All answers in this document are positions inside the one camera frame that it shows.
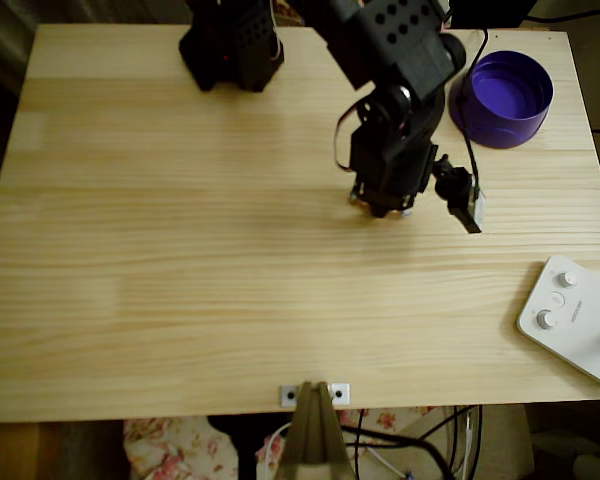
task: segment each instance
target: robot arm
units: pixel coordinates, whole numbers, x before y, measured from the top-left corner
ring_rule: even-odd
[[[368,204],[376,217],[409,212],[433,173],[444,177],[445,188],[436,191],[449,211],[469,232],[479,232],[473,177],[446,159],[436,162],[438,146],[431,143],[444,111],[444,86],[466,62],[461,42],[440,32],[444,12],[437,0],[373,0],[364,7],[356,0],[288,3],[327,42],[354,89],[375,85],[353,107],[361,125],[344,167],[356,174],[350,198]],[[200,88],[232,79],[247,90],[264,89],[284,58],[269,0],[195,0],[194,7],[180,51]]]

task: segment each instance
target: knob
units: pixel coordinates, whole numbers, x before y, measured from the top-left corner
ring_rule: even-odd
[[[551,310],[541,310],[536,317],[538,325],[545,330],[550,330],[558,325],[558,321],[555,319]]]
[[[558,282],[565,288],[575,287],[578,284],[578,276],[573,272],[564,272],[558,275]]]

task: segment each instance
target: purple bowl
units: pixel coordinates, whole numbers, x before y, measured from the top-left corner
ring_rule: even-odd
[[[449,110],[462,128],[458,95],[464,76],[451,86]],[[467,133],[494,148],[522,145],[533,137],[553,99],[551,77],[533,58],[519,52],[494,52],[478,61],[464,89]]]

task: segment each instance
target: metal plate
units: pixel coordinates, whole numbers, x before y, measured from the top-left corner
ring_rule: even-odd
[[[328,385],[334,406],[349,405],[351,403],[351,386],[348,383],[331,383]],[[280,406],[293,408],[296,406],[299,385],[283,385],[280,387]]]

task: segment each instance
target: white device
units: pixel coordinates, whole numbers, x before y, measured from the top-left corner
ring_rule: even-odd
[[[518,328],[600,381],[600,277],[566,257],[549,258]]]

